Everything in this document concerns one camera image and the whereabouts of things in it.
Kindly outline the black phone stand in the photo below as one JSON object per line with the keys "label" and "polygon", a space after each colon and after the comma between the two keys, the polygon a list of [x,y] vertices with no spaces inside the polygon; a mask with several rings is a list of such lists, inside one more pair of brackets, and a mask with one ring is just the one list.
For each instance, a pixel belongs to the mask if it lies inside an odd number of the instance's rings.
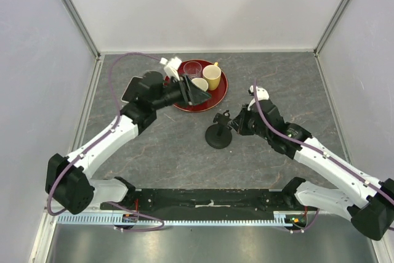
{"label": "black phone stand", "polygon": [[217,113],[214,116],[213,124],[206,129],[205,140],[215,149],[223,149],[229,146],[232,141],[231,121],[229,110]]}

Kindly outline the black smartphone pink case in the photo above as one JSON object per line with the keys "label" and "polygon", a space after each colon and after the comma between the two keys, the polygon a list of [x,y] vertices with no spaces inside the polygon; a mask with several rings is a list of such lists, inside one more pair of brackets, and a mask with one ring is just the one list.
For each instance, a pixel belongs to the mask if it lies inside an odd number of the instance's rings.
{"label": "black smartphone pink case", "polygon": [[139,82],[142,80],[142,77],[139,76],[133,76],[132,79],[129,81],[126,89],[123,92],[123,95],[121,96],[121,101],[123,103],[129,103],[132,101],[136,95],[137,91],[139,89]]}

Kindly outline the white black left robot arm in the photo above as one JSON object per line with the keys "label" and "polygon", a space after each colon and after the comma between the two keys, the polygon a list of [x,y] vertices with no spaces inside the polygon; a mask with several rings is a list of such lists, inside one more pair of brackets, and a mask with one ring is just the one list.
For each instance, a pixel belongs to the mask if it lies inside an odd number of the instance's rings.
{"label": "white black left robot arm", "polygon": [[104,130],[68,155],[56,153],[50,158],[45,184],[48,201],[57,201],[72,214],[83,212],[91,203],[107,201],[130,209],[135,203],[134,187],[120,177],[94,180],[96,170],[142,134],[157,119],[157,110],[173,104],[200,105],[211,98],[187,75],[165,80],[157,71],[133,77],[125,94],[127,103]]}

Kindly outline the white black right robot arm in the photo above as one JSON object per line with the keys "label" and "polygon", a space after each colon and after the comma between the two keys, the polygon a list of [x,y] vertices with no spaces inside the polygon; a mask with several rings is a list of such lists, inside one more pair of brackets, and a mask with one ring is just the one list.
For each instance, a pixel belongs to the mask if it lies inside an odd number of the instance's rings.
{"label": "white black right robot arm", "polygon": [[259,136],[274,151],[314,170],[335,187],[293,178],[282,194],[291,210],[311,206],[343,217],[364,236],[379,241],[393,224],[393,179],[382,181],[352,166],[303,127],[286,122],[271,100],[252,100],[228,124],[239,135]]}

